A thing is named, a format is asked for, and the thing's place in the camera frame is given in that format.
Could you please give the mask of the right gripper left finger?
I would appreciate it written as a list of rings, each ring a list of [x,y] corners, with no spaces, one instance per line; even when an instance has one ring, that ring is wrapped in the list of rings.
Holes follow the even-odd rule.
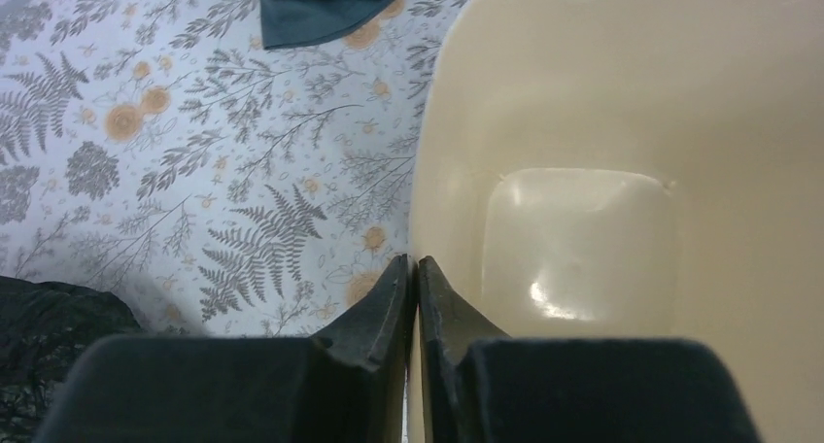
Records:
[[[110,336],[39,442],[397,442],[412,325],[409,259],[305,337]]]

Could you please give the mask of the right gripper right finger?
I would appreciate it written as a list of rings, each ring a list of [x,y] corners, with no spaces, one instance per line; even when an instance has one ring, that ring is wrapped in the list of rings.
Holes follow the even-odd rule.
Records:
[[[725,365],[682,339],[513,338],[417,267],[428,442],[756,442]]]

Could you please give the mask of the beige plastic trash bin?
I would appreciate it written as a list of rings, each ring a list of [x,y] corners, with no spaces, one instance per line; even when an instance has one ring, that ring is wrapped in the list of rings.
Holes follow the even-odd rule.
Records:
[[[502,330],[686,337],[823,438],[823,0],[470,0],[409,244]]]

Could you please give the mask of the black trash bag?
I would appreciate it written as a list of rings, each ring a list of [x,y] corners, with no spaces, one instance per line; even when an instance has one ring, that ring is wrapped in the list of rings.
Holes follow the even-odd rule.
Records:
[[[141,333],[116,295],[1,279],[1,440],[31,442],[79,356],[109,335]]]

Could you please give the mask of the floral patterned table mat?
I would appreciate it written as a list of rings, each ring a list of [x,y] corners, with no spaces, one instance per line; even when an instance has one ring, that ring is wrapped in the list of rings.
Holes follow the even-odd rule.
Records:
[[[269,51],[259,0],[1,10],[1,272],[153,329],[307,334],[408,249],[420,121],[469,0]]]

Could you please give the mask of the dark teal crumpled cloth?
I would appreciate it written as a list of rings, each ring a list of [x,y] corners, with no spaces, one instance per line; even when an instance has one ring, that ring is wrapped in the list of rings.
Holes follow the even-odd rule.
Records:
[[[259,0],[267,50],[317,46],[340,39],[378,16],[395,0]]]

